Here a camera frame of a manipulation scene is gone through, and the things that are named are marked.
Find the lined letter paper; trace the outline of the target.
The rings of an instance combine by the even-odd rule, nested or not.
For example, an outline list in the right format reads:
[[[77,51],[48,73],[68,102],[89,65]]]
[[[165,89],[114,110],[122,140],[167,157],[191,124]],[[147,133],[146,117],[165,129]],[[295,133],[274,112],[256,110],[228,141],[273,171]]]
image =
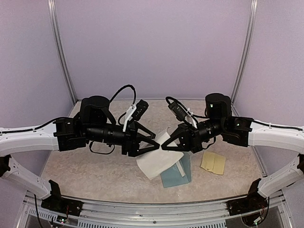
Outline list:
[[[175,165],[184,156],[183,152],[159,149],[137,157],[136,162],[143,174],[152,180]]]

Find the blue envelope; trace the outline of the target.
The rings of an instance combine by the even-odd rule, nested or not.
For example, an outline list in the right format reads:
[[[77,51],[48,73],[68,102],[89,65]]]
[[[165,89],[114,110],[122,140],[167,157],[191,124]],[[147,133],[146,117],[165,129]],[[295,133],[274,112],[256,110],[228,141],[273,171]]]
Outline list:
[[[161,173],[164,188],[171,188],[188,184],[192,181],[190,156],[184,152],[184,156],[173,166]]]

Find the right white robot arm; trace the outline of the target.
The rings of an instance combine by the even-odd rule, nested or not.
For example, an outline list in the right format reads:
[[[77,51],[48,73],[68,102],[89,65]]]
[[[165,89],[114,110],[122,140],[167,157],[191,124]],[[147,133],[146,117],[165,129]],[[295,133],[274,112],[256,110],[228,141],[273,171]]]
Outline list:
[[[274,125],[253,118],[233,116],[229,96],[212,93],[205,97],[206,108],[202,122],[180,101],[168,96],[168,108],[181,123],[162,145],[163,150],[197,153],[204,150],[203,143],[216,140],[242,147],[266,146],[297,152],[286,166],[270,176],[254,181],[243,200],[243,207],[253,211],[262,199],[304,178],[303,127]]]

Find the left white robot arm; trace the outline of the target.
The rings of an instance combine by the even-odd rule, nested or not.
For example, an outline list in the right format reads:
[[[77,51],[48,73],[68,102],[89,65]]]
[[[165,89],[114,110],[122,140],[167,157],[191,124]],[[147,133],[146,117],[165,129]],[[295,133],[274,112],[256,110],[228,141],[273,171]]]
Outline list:
[[[140,100],[127,111],[124,126],[117,125],[109,110],[110,101],[95,95],[83,99],[80,111],[73,117],[59,117],[41,126],[0,130],[0,176],[15,181],[48,202],[56,211],[62,211],[66,200],[54,181],[45,181],[21,167],[12,154],[29,151],[70,151],[84,148],[92,142],[119,145],[122,154],[136,157],[159,149],[155,134],[138,121],[148,108]]]

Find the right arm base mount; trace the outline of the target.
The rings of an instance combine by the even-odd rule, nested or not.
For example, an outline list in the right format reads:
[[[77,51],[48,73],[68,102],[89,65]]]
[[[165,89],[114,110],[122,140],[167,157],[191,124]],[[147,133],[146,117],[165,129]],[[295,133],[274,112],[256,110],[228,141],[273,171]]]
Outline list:
[[[268,200],[260,196],[246,196],[235,200],[229,200],[227,207],[230,216],[244,214],[268,207]]]

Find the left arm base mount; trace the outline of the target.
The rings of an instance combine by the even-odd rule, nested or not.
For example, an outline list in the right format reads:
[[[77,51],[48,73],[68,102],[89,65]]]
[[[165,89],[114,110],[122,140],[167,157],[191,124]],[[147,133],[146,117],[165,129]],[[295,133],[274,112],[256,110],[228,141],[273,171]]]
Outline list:
[[[75,199],[50,196],[42,200],[41,207],[62,214],[79,217],[83,202]]]

